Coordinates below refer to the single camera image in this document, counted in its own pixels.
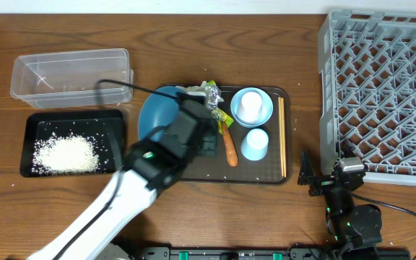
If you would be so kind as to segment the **pile of white rice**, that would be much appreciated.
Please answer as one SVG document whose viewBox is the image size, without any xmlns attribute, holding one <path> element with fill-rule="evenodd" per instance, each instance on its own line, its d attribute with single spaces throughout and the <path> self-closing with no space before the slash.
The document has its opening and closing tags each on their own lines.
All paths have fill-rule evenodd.
<svg viewBox="0 0 416 260">
<path fill-rule="evenodd" d="M 111 128 L 99 120 L 39 123 L 28 172 L 32 176 L 87 175 L 116 170 Z"/>
</svg>

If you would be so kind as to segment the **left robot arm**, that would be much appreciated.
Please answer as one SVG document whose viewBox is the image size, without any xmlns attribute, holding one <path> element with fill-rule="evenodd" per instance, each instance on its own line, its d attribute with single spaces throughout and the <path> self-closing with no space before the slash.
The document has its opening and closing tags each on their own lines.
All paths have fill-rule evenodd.
<svg viewBox="0 0 416 260">
<path fill-rule="evenodd" d="M 31 259 L 95 259 L 159 193 L 180 179 L 208 134 L 217 134 L 211 113 L 199 102 L 182 101 L 160 140 L 133 144 L 99 197 Z"/>
</svg>

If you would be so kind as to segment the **large blue plate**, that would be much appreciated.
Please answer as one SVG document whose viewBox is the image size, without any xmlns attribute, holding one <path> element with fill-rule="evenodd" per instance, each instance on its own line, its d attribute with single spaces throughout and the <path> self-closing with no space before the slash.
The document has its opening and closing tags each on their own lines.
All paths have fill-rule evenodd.
<svg viewBox="0 0 416 260">
<path fill-rule="evenodd" d="M 138 138 L 144 139 L 155 127 L 171 124 L 177 116 L 179 106 L 173 99 L 150 94 L 139 114 Z"/>
</svg>

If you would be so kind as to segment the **light blue cup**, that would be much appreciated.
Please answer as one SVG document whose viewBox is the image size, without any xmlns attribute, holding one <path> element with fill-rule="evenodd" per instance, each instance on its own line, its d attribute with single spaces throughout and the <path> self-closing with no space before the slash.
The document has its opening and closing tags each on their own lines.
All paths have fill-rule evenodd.
<svg viewBox="0 0 416 260">
<path fill-rule="evenodd" d="M 247 160 L 258 161 L 266 156 L 268 146 L 268 134 L 262 129 L 252 129 L 242 141 L 240 150 Z"/>
</svg>

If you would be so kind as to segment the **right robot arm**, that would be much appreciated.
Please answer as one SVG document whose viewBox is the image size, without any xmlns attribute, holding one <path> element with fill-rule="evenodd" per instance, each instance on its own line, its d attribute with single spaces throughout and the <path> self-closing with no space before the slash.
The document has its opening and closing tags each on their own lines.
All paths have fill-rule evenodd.
<svg viewBox="0 0 416 260">
<path fill-rule="evenodd" d="M 373 204 L 356 206 L 352 191 L 364 184 L 366 165 L 357 157 L 334 164 L 329 175 L 316 175 L 305 151 L 301 153 L 298 185 L 309 186 L 310 196 L 323 196 L 326 226 L 338 242 L 329 259 L 377 259 L 375 245 L 381 242 L 381 210 Z"/>
</svg>

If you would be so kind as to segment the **white cup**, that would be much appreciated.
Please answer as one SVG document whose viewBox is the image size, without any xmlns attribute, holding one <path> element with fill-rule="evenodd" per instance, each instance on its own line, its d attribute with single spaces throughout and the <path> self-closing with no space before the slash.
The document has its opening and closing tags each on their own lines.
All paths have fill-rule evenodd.
<svg viewBox="0 0 416 260">
<path fill-rule="evenodd" d="M 250 91 L 242 95 L 237 109 L 237 117 L 245 124 L 254 124 L 258 121 L 262 107 L 259 93 Z"/>
</svg>

